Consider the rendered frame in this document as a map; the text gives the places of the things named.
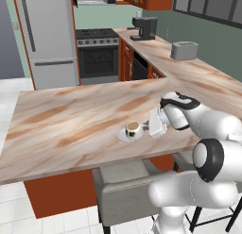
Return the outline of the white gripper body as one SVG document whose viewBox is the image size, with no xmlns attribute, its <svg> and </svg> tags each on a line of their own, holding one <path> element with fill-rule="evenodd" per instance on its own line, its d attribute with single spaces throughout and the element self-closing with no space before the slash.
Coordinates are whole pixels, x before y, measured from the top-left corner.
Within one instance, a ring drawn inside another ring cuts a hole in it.
<svg viewBox="0 0 242 234">
<path fill-rule="evenodd" d="M 152 109 L 148 119 L 149 136 L 156 139 L 167 131 L 167 117 L 163 110 Z"/>
</svg>

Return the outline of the white cup of tea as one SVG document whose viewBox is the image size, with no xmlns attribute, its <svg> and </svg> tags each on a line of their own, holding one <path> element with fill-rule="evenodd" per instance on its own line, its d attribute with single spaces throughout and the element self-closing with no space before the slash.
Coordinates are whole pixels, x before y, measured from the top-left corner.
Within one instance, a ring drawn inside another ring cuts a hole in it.
<svg viewBox="0 0 242 234">
<path fill-rule="evenodd" d="M 126 124 L 126 135 L 130 139 L 136 139 L 141 136 L 142 128 L 139 122 L 130 121 Z"/>
</svg>

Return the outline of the white saucer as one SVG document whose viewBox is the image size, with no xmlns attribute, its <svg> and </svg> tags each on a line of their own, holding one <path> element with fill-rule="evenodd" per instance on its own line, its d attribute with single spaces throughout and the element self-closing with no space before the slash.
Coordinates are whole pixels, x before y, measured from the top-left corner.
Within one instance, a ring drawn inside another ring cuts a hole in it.
<svg viewBox="0 0 242 234">
<path fill-rule="evenodd" d="M 139 129 L 136 132 L 128 131 L 125 127 L 118 130 L 116 133 L 116 138 L 121 142 L 134 142 L 143 137 L 144 130 Z"/>
</svg>

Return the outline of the black dishwasher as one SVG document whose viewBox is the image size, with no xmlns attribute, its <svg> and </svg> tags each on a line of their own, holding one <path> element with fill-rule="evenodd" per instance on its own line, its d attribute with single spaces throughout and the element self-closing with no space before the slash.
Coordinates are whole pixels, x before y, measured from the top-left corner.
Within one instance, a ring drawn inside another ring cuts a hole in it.
<svg viewBox="0 0 242 234">
<path fill-rule="evenodd" d="M 133 80 L 141 80 L 147 78 L 147 61 L 138 53 L 133 55 Z"/>
</svg>

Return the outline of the orange lower cupboard run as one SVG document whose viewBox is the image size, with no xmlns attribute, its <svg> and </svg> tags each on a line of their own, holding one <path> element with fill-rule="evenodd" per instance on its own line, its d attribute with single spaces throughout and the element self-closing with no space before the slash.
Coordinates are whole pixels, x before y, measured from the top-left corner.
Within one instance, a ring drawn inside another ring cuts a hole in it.
<svg viewBox="0 0 242 234">
<path fill-rule="evenodd" d="M 133 48 L 124 40 L 119 39 L 119 81 L 131 81 L 133 74 Z M 147 62 L 147 78 L 163 78 L 164 74 Z"/>
</svg>

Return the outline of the orange cupboard run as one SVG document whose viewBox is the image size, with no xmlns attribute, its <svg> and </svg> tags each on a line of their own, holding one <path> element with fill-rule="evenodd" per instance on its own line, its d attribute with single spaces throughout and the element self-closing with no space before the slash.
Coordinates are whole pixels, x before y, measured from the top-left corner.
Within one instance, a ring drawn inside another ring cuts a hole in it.
<svg viewBox="0 0 242 234">
<path fill-rule="evenodd" d="M 171 10 L 173 0 L 124 0 L 125 2 L 146 10 Z"/>
<path fill-rule="evenodd" d="M 119 81 L 131 81 L 133 74 L 133 48 L 124 40 L 119 39 Z M 164 74 L 147 62 L 147 78 L 163 78 Z"/>
</svg>

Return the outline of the grey upholstered chair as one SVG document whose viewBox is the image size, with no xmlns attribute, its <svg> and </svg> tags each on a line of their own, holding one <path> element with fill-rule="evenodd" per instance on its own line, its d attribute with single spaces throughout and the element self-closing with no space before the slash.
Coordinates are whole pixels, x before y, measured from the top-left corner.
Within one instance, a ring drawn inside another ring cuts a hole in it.
<svg viewBox="0 0 242 234">
<path fill-rule="evenodd" d="M 94 169 L 97 211 L 104 234 L 111 234 L 111 226 L 123 224 L 160 213 L 155 234 L 185 234 L 183 225 L 187 208 L 155 207 L 149 198 L 148 188 L 162 181 L 165 200 L 170 197 L 168 187 L 182 173 L 162 172 L 149 159 L 135 160 Z"/>
</svg>

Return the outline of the grey toaster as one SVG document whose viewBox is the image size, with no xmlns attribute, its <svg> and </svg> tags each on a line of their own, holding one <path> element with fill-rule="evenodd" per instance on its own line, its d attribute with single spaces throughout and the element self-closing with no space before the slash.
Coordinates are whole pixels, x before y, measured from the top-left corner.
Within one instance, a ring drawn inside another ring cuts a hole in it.
<svg viewBox="0 0 242 234">
<path fill-rule="evenodd" d="M 173 42 L 170 57 L 174 60 L 192 60 L 197 57 L 198 49 L 196 42 Z"/>
</svg>

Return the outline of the steel oven with hob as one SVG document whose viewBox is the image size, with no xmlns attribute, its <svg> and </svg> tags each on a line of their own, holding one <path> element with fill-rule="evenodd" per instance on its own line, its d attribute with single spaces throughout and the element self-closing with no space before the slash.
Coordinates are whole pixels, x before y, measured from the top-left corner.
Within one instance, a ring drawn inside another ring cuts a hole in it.
<svg viewBox="0 0 242 234">
<path fill-rule="evenodd" d="M 77 29 L 79 74 L 82 85 L 118 80 L 119 36 L 111 28 Z"/>
</svg>

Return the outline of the black coffee machine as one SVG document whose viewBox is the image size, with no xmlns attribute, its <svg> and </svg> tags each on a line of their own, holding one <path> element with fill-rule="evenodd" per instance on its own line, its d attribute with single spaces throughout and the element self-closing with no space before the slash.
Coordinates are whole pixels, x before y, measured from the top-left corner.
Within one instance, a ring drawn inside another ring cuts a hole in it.
<svg viewBox="0 0 242 234">
<path fill-rule="evenodd" d="M 132 24 L 139 29 L 138 35 L 132 35 L 133 41 L 154 40 L 157 28 L 157 17 L 133 17 Z"/>
</svg>

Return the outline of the orange island base panel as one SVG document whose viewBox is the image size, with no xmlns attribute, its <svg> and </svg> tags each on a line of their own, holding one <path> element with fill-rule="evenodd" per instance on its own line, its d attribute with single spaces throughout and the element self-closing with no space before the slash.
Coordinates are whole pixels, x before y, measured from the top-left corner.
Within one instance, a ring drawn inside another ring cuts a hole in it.
<svg viewBox="0 0 242 234">
<path fill-rule="evenodd" d="M 37 219 L 96 205 L 92 170 L 24 182 Z"/>
</svg>

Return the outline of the orange upper cupboard run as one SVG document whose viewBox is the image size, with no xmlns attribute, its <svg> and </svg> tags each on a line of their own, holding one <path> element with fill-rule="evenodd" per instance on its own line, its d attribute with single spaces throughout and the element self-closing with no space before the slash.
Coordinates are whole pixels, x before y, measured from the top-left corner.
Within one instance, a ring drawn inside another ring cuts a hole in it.
<svg viewBox="0 0 242 234">
<path fill-rule="evenodd" d="M 124 0 L 125 2 L 146 10 L 171 10 L 173 0 Z"/>
</svg>

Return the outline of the grey fridge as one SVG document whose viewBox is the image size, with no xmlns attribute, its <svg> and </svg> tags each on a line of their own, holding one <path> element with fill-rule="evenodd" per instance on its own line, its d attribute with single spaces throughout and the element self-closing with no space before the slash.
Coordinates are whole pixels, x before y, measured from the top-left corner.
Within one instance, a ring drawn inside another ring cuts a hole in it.
<svg viewBox="0 0 242 234">
<path fill-rule="evenodd" d="M 16 0 L 36 90 L 79 84 L 72 0 Z"/>
</svg>

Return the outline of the dark framed window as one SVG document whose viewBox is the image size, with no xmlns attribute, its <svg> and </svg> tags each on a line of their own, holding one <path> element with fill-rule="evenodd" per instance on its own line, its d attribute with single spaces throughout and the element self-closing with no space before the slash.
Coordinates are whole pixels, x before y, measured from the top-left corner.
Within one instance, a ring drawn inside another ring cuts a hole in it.
<svg viewBox="0 0 242 234">
<path fill-rule="evenodd" d="M 242 29 L 242 0 L 174 0 L 173 10 Z"/>
</svg>

